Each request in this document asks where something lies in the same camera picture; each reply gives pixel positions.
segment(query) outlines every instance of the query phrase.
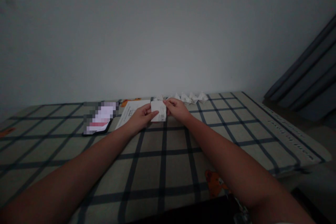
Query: white wall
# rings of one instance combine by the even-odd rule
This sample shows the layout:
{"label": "white wall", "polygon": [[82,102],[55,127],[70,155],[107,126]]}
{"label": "white wall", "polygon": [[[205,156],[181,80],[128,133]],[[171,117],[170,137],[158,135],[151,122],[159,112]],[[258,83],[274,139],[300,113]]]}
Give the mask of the white wall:
{"label": "white wall", "polygon": [[0,2],[1,115],[35,104],[244,90],[258,100],[335,0]]}

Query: left hand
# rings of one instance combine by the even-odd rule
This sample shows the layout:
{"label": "left hand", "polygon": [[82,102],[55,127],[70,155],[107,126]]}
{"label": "left hand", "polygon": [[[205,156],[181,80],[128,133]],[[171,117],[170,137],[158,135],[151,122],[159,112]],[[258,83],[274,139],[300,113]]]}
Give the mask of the left hand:
{"label": "left hand", "polygon": [[140,130],[145,128],[147,124],[159,113],[158,110],[151,111],[151,104],[148,103],[138,108],[131,118],[125,123],[125,127],[136,135]]}

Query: gray curtain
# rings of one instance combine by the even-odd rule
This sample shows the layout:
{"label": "gray curtain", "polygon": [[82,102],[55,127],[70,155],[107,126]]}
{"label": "gray curtain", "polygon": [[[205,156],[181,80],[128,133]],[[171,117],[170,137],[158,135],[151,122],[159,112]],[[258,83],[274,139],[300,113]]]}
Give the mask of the gray curtain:
{"label": "gray curtain", "polygon": [[336,121],[336,16],[265,98],[312,121]]}

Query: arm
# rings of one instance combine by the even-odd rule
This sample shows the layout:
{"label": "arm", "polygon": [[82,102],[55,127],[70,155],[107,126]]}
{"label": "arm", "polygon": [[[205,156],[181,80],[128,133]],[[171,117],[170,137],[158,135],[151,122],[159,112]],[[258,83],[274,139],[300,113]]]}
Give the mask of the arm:
{"label": "arm", "polygon": [[147,104],[119,129],[29,187],[0,210],[1,223],[62,223],[76,210],[129,139],[158,114]]}
{"label": "arm", "polygon": [[233,194],[249,208],[253,223],[314,223],[289,192],[256,160],[193,117],[183,102],[164,102],[183,123]]}

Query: plaid tablecloth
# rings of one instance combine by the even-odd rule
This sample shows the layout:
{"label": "plaid tablecloth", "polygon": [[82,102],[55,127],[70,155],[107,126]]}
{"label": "plaid tablecloth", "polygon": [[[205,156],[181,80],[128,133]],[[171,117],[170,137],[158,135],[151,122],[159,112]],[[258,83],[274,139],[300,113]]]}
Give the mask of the plaid tablecloth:
{"label": "plaid tablecloth", "polygon": [[[271,174],[300,171],[331,160],[318,142],[245,93],[208,97],[205,104],[189,105],[188,110]],[[92,109],[83,103],[32,106],[2,123],[1,130],[16,130],[0,138],[1,205],[105,136],[82,136],[83,115]],[[194,137],[169,117],[129,142],[70,222],[124,223],[207,200],[207,170],[215,171]]]}

